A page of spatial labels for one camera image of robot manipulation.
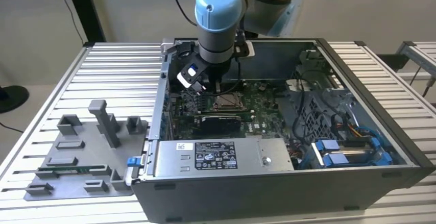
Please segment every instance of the black pole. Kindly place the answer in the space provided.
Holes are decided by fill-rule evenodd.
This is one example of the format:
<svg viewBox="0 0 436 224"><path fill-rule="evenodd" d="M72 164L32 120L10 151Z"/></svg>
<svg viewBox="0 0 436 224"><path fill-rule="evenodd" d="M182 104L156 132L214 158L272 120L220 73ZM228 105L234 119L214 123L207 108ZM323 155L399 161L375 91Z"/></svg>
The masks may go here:
<svg viewBox="0 0 436 224"><path fill-rule="evenodd" d="M88 42L106 42L99 15L92 0L72 0Z"/></svg>

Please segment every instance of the white wall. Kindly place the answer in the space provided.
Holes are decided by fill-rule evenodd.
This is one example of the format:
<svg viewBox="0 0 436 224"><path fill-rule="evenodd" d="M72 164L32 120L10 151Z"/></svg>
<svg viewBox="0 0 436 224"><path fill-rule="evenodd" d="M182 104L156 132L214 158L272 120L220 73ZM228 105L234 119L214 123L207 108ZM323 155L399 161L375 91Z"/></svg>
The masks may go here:
<svg viewBox="0 0 436 224"><path fill-rule="evenodd" d="M194 17L195 0L179 0ZM103 29L110 41L162 42L164 37L196 37L175 0L95 0Z"/></svg>
<svg viewBox="0 0 436 224"><path fill-rule="evenodd" d="M194 19L195 0L180 2ZM108 41L196 36L174 0L95 4ZM394 52L404 40L435 41L435 9L436 0L304 0L294 36L363 40L376 52ZM64 1L0 0L0 15L0 85L55 84L80 50Z"/></svg>
<svg viewBox="0 0 436 224"><path fill-rule="evenodd" d="M363 40L392 53L406 40L435 41L436 0L304 0L294 36Z"/></svg>
<svg viewBox="0 0 436 224"><path fill-rule="evenodd" d="M195 0L180 3L194 19ZM174 0L95 0L95 4L108 41L196 37ZM0 0L0 15L0 85L56 84L82 48L64 1Z"/></svg>
<svg viewBox="0 0 436 224"><path fill-rule="evenodd" d="M0 0L0 85L54 84L80 51L63 0Z"/></svg>

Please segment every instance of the green circuit board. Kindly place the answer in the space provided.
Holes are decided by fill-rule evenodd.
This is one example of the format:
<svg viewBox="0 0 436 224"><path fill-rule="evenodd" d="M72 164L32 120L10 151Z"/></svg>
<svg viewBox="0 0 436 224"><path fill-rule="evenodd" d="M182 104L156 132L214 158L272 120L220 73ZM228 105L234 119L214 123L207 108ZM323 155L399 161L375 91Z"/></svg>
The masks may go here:
<svg viewBox="0 0 436 224"><path fill-rule="evenodd" d="M260 81L243 83L242 88L222 96L182 93L172 98L172 130L175 140L218 138L286 138L291 136L279 104L278 86ZM235 117L239 130L202 133L202 123L211 117Z"/></svg>

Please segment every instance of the blue robot arm cap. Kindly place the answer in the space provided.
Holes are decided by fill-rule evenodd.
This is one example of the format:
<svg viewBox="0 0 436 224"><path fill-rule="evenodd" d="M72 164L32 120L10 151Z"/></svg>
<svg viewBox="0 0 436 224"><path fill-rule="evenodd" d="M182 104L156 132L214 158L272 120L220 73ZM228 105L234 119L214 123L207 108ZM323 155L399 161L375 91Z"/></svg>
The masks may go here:
<svg viewBox="0 0 436 224"><path fill-rule="evenodd" d="M196 20L208 32L220 33L235 26L243 12L243 0L196 0Z"/></svg>

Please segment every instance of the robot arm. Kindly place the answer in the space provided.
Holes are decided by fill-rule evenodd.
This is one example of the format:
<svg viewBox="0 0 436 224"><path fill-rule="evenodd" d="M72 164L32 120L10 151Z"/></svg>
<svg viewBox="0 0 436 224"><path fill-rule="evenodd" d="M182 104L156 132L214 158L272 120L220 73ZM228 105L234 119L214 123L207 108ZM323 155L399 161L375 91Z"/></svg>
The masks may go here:
<svg viewBox="0 0 436 224"><path fill-rule="evenodd" d="M212 84L220 83L235 55L238 28L278 36L290 19L291 0L196 0L199 54L184 67L178 79L186 88L202 92L196 80L204 72Z"/></svg>
<svg viewBox="0 0 436 224"><path fill-rule="evenodd" d="M214 64L234 54L239 22L254 0L196 0L195 15L202 58Z"/></svg>

